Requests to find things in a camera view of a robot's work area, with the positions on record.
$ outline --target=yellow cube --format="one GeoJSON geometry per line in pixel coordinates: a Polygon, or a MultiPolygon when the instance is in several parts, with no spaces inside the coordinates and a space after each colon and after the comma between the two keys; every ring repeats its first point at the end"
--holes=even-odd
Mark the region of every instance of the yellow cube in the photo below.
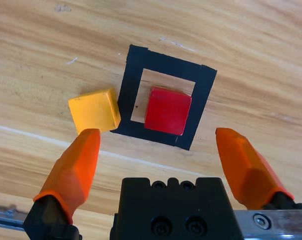
{"type": "Polygon", "coordinates": [[[73,121],[80,134],[85,129],[101,132],[117,129],[121,116],[113,88],[95,91],[70,99],[73,121]]]}

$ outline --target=black square frame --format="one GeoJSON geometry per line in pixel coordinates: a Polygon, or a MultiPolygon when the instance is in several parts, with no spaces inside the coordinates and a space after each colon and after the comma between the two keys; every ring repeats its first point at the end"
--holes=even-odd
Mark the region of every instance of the black square frame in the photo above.
{"type": "Polygon", "coordinates": [[[153,52],[146,47],[131,45],[117,101],[121,123],[117,129],[111,132],[189,150],[216,73],[215,69],[205,65],[153,52]],[[177,136],[150,130],[145,128],[141,122],[131,121],[143,69],[195,82],[192,92],[192,103],[183,135],[177,136]]]}

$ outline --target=wooden block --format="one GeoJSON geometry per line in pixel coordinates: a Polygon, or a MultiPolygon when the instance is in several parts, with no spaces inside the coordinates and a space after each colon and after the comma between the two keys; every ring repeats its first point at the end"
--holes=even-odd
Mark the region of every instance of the wooden block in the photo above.
{"type": "Polygon", "coordinates": [[[192,98],[179,91],[152,87],[144,126],[147,129],[182,135],[192,98]]]}
{"type": "Polygon", "coordinates": [[[101,132],[116,129],[121,121],[113,88],[95,91],[70,99],[73,121],[80,134],[85,129],[101,132]]]}

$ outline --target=screw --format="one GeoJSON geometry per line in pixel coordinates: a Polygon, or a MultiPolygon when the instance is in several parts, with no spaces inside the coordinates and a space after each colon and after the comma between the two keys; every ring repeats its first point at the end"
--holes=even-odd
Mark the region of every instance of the screw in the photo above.
{"type": "Polygon", "coordinates": [[[206,233],[206,223],[199,216],[189,217],[186,221],[186,229],[195,237],[202,237],[206,233]]]}
{"type": "Polygon", "coordinates": [[[162,181],[155,181],[153,182],[152,187],[156,189],[164,189],[166,188],[166,185],[162,181]]]}
{"type": "Polygon", "coordinates": [[[185,189],[185,190],[191,190],[194,188],[194,184],[192,184],[190,181],[183,181],[181,182],[181,186],[185,189]]]}
{"type": "Polygon", "coordinates": [[[13,216],[15,212],[16,212],[16,206],[15,205],[10,205],[7,208],[5,214],[8,215],[8,216],[13,216]]]}
{"type": "Polygon", "coordinates": [[[157,237],[167,237],[172,231],[172,223],[165,216],[158,216],[151,222],[151,230],[157,237]]]}
{"type": "Polygon", "coordinates": [[[253,221],[256,226],[258,226],[261,229],[267,230],[271,228],[271,220],[265,215],[262,214],[255,214],[253,216],[253,221]]]}

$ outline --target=orange finger pad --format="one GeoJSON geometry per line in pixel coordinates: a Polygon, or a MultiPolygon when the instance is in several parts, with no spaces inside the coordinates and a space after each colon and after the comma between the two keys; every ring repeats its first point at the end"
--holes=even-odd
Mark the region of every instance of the orange finger pad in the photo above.
{"type": "Polygon", "coordinates": [[[216,142],[232,193],[247,209],[261,209],[276,192],[284,192],[294,199],[246,137],[230,128],[218,128],[216,142]]]}
{"type": "Polygon", "coordinates": [[[100,148],[100,131],[84,130],[56,161],[36,201],[46,195],[54,196],[62,206],[69,223],[74,211],[89,194],[100,148]]]}

